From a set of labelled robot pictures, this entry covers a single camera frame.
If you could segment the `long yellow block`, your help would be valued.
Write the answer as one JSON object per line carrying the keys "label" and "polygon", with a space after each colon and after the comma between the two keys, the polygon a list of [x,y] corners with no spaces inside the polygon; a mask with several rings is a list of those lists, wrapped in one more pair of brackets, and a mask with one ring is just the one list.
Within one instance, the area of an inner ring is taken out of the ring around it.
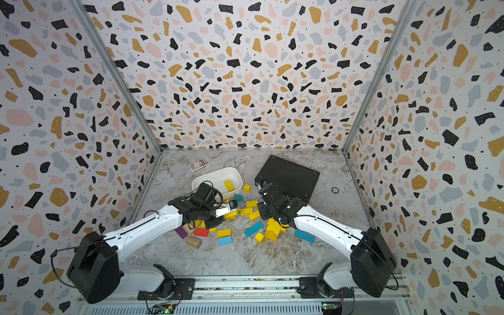
{"label": "long yellow block", "polygon": [[232,184],[232,182],[230,180],[225,181],[224,185],[229,192],[234,191],[234,185]]}

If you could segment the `small yellow cube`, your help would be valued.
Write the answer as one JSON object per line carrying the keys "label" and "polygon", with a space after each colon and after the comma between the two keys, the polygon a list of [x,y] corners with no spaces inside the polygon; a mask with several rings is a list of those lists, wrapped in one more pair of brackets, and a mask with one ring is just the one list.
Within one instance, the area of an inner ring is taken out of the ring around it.
{"label": "small yellow cube", "polygon": [[265,236],[263,234],[261,234],[260,232],[258,232],[256,235],[255,235],[255,241],[258,243],[258,244],[261,244],[264,240]]}

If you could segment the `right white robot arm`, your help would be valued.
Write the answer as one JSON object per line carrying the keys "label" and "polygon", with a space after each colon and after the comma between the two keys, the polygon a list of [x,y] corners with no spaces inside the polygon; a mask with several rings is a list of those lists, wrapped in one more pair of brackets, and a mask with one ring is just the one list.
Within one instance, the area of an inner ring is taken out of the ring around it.
{"label": "right white robot arm", "polygon": [[347,262],[332,268],[326,263],[315,280],[316,293],[331,298],[344,287],[358,287],[380,297],[397,267],[396,259],[381,233],[348,227],[316,211],[307,202],[272,183],[259,189],[260,214],[282,228],[294,228],[318,238],[342,253]]}

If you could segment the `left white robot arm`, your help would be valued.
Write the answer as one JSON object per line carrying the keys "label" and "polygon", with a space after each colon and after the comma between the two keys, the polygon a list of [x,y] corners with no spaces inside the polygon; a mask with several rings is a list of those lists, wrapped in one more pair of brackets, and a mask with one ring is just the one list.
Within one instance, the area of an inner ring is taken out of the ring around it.
{"label": "left white robot arm", "polygon": [[122,263],[144,245],[185,224],[203,221],[219,226],[232,208],[223,195],[205,181],[187,194],[168,202],[136,223],[99,235],[86,235],[75,249],[67,277],[89,304],[99,303],[115,293],[141,292],[157,300],[176,293],[172,273],[159,264],[143,269],[123,267]]}

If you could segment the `yellow block pile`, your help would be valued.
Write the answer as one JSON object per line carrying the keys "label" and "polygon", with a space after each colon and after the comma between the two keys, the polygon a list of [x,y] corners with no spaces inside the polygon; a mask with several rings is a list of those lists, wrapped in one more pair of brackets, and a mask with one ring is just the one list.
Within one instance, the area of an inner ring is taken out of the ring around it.
{"label": "yellow block pile", "polygon": [[288,227],[289,225],[282,225],[273,218],[270,218],[267,222],[265,238],[275,242],[282,232],[286,232]]}

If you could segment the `long yellow block diagonal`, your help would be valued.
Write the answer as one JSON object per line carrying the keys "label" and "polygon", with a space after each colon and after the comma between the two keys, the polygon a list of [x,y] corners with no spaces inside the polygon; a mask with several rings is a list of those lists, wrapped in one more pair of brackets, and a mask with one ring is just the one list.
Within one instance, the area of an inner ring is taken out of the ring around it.
{"label": "long yellow block diagonal", "polygon": [[254,221],[261,217],[259,210],[252,212],[248,215],[250,221]]}

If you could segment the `red block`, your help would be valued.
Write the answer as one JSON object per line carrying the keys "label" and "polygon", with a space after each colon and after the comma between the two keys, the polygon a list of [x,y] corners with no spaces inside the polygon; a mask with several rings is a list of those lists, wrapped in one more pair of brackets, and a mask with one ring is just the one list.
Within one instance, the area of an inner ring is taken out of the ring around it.
{"label": "red block", "polygon": [[209,231],[204,228],[196,228],[194,231],[194,236],[208,237]]}

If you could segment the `purple block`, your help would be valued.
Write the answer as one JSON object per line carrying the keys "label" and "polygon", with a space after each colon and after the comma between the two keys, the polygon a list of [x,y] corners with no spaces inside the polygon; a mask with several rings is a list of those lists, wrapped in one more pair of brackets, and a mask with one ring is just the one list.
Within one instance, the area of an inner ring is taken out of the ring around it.
{"label": "purple block", "polygon": [[175,229],[175,232],[181,239],[185,239],[188,236],[188,232],[184,227],[178,227]]}

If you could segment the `yellow flat block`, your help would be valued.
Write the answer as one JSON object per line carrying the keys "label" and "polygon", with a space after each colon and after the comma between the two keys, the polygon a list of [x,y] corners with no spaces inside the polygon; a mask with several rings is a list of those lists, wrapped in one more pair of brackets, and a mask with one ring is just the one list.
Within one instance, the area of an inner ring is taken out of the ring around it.
{"label": "yellow flat block", "polygon": [[225,238],[225,237],[229,237],[231,235],[232,235],[231,229],[224,229],[224,230],[218,230],[217,231],[217,237],[218,238]]}

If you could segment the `natural wood block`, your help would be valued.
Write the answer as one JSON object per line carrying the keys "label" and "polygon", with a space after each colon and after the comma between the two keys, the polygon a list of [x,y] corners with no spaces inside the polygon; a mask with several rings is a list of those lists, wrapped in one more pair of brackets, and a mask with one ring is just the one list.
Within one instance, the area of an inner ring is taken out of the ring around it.
{"label": "natural wood block", "polygon": [[188,236],[185,239],[185,242],[187,245],[195,249],[199,249],[200,246],[202,245],[202,241],[194,236]]}

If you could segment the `white plastic bin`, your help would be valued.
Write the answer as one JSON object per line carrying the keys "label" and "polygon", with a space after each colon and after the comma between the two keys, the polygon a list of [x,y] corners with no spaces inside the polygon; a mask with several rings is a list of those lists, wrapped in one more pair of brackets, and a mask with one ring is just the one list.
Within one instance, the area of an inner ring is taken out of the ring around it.
{"label": "white plastic bin", "polygon": [[[197,177],[192,181],[192,189],[197,189],[202,182],[206,181],[212,182],[214,188],[221,192],[225,200],[234,199],[234,195],[241,194],[244,187],[244,181],[238,170],[234,167],[226,167]],[[230,181],[234,190],[227,188],[225,185],[227,181]]]}

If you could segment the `long teal block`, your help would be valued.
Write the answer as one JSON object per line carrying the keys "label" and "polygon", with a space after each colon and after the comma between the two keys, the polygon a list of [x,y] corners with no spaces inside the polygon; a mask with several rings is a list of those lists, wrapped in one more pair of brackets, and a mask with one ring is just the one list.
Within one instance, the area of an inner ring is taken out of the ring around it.
{"label": "long teal block", "polygon": [[316,240],[316,238],[313,235],[306,233],[306,232],[303,232],[301,230],[296,230],[295,236],[304,240],[304,241],[307,241],[310,244],[313,244]]}
{"label": "long teal block", "polygon": [[247,230],[245,230],[245,235],[247,237],[251,237],[252,235],[254,235],[254,233],[257,233],[258,231],[260,231],[262,228],[264,227],[264,224],[262,222],[258,222],[258,223],[255,223],[252,227],[248,228]]}

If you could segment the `small playing card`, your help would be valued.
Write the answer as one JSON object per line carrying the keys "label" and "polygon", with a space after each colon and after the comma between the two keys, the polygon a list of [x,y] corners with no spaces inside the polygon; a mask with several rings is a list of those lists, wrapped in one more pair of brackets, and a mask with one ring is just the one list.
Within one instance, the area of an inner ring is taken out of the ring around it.
{"label": "small playing card", "polygon": [[204,159],[199,159],[197,161],[193,161],[192,163],[189,163],[189,168],[191,172],[195,173],[205,167],[207,167],[207,163]]}

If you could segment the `light blue block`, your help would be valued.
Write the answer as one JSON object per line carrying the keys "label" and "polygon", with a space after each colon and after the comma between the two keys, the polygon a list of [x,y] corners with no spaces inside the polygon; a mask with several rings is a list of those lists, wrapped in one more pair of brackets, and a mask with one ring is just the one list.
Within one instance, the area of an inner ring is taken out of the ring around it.
{"label": "light blue block", "polygon": [[219,246],[224,246],[232,243],[232,236],[226,236],[218,239]]}

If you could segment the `long teal block right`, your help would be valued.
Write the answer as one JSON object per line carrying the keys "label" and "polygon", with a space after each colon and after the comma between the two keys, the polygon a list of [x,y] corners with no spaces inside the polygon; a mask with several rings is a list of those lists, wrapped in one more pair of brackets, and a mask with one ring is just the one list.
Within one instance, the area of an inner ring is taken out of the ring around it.
{"label": "long teal block right", "polygon": [[295,236],[304,240],[304,241],[307,241],[310,244],[313,244],[316,240],[316,238],[313,235],[306,233],[306,232],[303,232],[301,230],[296,230]]}

